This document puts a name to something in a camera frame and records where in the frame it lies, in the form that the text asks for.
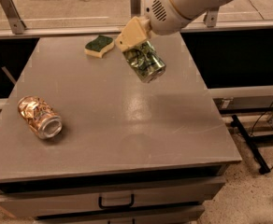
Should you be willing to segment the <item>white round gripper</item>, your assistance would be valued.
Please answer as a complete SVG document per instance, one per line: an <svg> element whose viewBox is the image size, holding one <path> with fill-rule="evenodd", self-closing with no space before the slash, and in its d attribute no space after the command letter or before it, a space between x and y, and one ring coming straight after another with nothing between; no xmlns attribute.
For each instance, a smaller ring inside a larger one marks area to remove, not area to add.
<svg viewBox="0 0 273 224"><path fill-rule="evenodd" d="M126 52L157 35L180 31L210 8L219 7L222 0L146 0L146 17L132 18L115 39L121 52Z"/></svg>

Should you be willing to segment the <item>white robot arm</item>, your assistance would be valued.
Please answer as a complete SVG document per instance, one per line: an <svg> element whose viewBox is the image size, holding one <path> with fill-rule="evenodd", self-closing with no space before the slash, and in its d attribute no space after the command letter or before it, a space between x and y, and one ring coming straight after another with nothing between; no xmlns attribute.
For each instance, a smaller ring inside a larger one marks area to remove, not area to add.
<svg viewBox="0 0 273 224"><path fill-rule="evenodd" d="M151 35L171 35L208 10L233 0L146 0L143 16L132 18L115 40L121 52L138 46Z"/></svg>

